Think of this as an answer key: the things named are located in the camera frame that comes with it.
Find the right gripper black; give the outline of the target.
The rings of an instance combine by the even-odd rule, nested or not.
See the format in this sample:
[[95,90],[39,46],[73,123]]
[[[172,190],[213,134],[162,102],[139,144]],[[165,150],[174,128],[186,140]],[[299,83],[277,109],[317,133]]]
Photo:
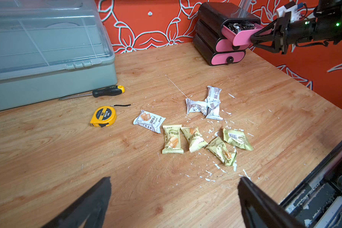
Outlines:
[[259,32],[253,34],[250,39],[253,46],[271,53],[286,54],[288,50],[287,29],[291,20],[291,12],[286,12]]

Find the pink top drawer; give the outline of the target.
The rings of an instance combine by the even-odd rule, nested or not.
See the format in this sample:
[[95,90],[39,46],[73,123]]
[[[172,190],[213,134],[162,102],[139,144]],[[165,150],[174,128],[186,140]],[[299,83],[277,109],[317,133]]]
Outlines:
[[232,42],[232,44],[234,46],[242,46],[242,45],[247,45],[247,44],[251,44],[250,41],[250,37],[259,32],[260,30],[263,29],[263,26],[254,23],[255,27],[254,29],[250,29],[250,30],[243,30],[237,34],[235,34],[234,32],[232,32],[228,27],[229,23],[227,23],[226,25],[223,26],[223,28],[221,29],[221,34],[227,38],[229,41]]

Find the black cookie packet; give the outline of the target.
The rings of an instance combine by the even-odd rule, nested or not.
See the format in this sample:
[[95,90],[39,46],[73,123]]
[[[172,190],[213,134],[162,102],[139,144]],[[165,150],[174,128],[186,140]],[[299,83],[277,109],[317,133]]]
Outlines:
[[235,34],[243,31],[243,30],[250,30],[254,29],[255,25],[249,21],[238,21],[232,22],[227,25],[227,27],[234,32]]

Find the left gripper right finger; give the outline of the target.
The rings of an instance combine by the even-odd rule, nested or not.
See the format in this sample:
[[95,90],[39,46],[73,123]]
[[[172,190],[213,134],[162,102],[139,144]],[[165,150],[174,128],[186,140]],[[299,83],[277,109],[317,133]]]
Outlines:
[[241,214],[247,228],[303,228],[304,225],[289,215],[249,178],[238,183]]

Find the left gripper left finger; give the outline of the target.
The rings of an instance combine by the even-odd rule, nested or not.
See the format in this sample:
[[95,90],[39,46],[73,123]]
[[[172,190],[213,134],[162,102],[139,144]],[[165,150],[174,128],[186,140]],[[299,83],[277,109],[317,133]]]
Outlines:
[[110,177],[103,177],[44,228],[101,228],[112,192]]

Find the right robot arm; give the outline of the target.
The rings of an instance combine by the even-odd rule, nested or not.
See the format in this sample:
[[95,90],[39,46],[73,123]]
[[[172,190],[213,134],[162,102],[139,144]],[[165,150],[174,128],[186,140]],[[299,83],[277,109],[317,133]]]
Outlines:
[[334,45],[342,40],[342,1],[319,1],[313,18],[299,18],[285,11],[250,37],[252,44],[271,53],[286,54],[289,45],[311,47]]

